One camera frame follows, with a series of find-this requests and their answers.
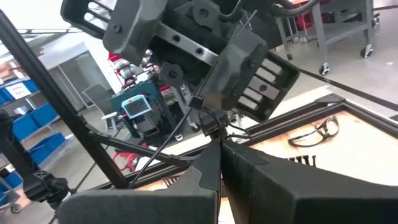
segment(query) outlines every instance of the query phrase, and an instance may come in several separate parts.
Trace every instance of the white wall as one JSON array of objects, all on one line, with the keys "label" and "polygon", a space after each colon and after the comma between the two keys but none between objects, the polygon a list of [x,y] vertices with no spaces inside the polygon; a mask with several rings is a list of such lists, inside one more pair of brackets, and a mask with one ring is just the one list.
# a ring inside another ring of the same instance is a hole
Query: white wall
[{"label": "white wall", "polygon": [[44,66],[50,70],[57,65],[81,55],[87,51],[82,39],[86,34],[66,34],[63,37],[45,45],[43,55],[39,57]]}]

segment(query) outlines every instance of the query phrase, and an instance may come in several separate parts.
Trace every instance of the caster wheel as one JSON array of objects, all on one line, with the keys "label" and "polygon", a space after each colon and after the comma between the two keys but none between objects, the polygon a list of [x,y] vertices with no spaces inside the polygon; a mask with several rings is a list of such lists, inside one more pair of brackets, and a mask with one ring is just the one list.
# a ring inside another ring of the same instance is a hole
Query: caster wheel
[{"label": "caster wheel", "polygon": [[293,59],[293,55],[291,53],[287,54],[286,57],[287,57],[287,60],[292,60]]},{"label": "caster wheel", "polygon": [[294,37],[293,38],[293,43],[297,44],[300,42],[300,38],[299,37]]},{"label": "caster wheel", "polygon": [[372,55],[372,53],[373,53],[373,49],[369,49],[368,51],[366,51],[366,47],[365,47],[361,50],[360,54],[361,54],[362,58],[368,58]]},{"label": "caster wheel", "polygon": [[373,28],[376,27],[377,25],[379,25],[379,23],[380,23],[380,17],[378,17],[378,16],[373,17],[372,27]]},{"label": "caster wheel", "polygon": [[322,66],[319,68],[319,74],[320,74],[320,75],[327,75],[327,74],[329,73],[329,71],[330,71],[329,67],[324,66],[324,65],[322,65]]},{"label": "caster wheel", "polygon": [[184,136],[182,136],[182,134],[178,134],[175,136],[175,140],[177,141],[182,141],[184,139]]},{"label": "caster wheel", "polygon": [[18,214],[22,211],[22,207],[19,204],[11,205],[10,211],[12,214]]},{"label": "caster wheel", "polygon": [[197,133],[197,132],[199,132],[199,131],[200,131],[199,125],[198,125],[198,124],[196,124],[196,127],[194,127],[194,126],[191,126],[191,130],[192,130],[194,133]]}]

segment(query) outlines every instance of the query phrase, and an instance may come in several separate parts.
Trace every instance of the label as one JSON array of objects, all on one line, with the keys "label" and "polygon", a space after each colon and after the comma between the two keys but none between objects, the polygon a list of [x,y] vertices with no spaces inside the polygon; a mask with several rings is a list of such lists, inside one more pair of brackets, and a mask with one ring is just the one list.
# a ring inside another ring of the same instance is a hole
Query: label
[{"label": "label", "polygon": [[21,99],[32,94],[23,83],[17,83],[12,86],[7,86],[6,90],[16,99]]},{"label": "label", "polygon": [[12,164],[9,164],[8,166],[6,166],[6,169],[8,172],[13,172],[15,170],[14,166]]}]

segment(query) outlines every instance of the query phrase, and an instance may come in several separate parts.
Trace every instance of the black tape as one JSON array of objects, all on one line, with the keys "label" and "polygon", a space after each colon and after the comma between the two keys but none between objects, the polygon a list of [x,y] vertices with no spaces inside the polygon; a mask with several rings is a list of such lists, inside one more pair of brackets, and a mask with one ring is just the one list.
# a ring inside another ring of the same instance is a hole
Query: black tape
[{"label": "black tape", "polygon": [[354,95],[357,95],[357,96],[360,96],[360,97],[362,97],[364,99],[372,101],[373,103],[377,103],[377,104],[379,104],[381,106],[385,106],[386,108],[392,109],[394,111],[398,111],[398,105],[395,104],[395,103],[391,103],[391,102],[389,102],[387,100],[380,99],[380,98],[378,98],[376,96],[372,96],[372,95],[370,95],[368,93],[365,93],[365,92],[363,92],[361,90],[357,90],[357,89],[351,88],[349,86],[346,86],[344,84],[341,84],[341,83],[333,81],[333,80],[330,80],[328,78],[321,77],[321,76],[319,76],[317,74],[314,74],[314,73],[309,72],[307,70],[304,70],[302,68],[299,68],[298,70],[301,73],[304,73],[304,74],[306,74],[306,75],[308,75],[308,76],[310,76],[312,78],[315,78],[317,80],[325,82],[325,83],[327,83],[329,85],[335,86],[337,88],[341,88],[342,90],[345,90],[345,91],[347,91],[349,93],[352,93]]}]

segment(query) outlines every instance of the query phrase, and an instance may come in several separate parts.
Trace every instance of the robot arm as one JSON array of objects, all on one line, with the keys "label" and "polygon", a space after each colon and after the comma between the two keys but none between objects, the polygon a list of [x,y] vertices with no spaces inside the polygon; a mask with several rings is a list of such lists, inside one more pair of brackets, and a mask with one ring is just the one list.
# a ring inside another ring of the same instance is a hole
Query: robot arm
[{"label": "robot arm", "polygon": [[[239,19],[243,11],[259,9],[256,16],[263,18],[272,15],[276,4],[284,11],[291,9],[291,4],[287,0],[194,0],[176,4],[180,2],[118,0],[111,10],[97,1],[64,0],[62,16],[73,26],[103,39],[110,52],[133,64],[139,65],[146,50],[151,49],[160,67],[169,66],[160,76],[172,86],[186,83],[195,90],[207,80],[202,92],[206,105],[222,110],[236,107],[256,121],[266,120],[299,73],[267,51],[267,42],[242,27]],[[103,8],[106,15],[95,13],[90,8],[93,4]],[[86,21],[86,14],[105,23],[106,28]]]}]

